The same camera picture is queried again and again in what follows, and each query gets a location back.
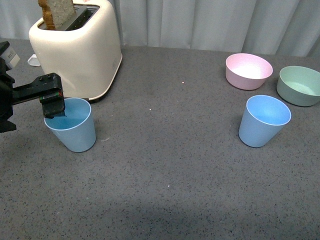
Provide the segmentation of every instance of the curtain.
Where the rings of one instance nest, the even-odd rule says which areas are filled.
[[[319,0],[110,2],[122,45],[320,58]],[[28,39],[41,15],[37,0],[0,0],[0,37]]]

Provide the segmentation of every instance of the toaster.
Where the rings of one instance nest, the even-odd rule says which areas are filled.
[[[43,18],[29,30],[45,74],[61,77],[63,95],[96,100],[110,88],[122,53],[115,12],[107,0],[73,0],[76,14],[57,30]]]

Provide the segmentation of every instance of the bread slice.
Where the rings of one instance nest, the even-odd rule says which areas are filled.
[[[76,14],[73,0],[38,0],[38,4],[47,30],[57,30]]]

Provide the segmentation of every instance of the blue cup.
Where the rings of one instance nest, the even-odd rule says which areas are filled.
[[[291,119],[289,108],[280,100],[267,95],[248,99],[239,137],[246,145],[260,148],[271,140]]]
[[[96,131],[90,103],[82,98],[67,98],[65,116],[45,118],[45,125],[71,151],[80,153],[96,142]]]

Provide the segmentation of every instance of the green bowl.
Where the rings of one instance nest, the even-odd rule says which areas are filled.
[[[320,101],[320,72],[303,66],[286,66],[280,71],[276,90],[291,104],[312,106]]]

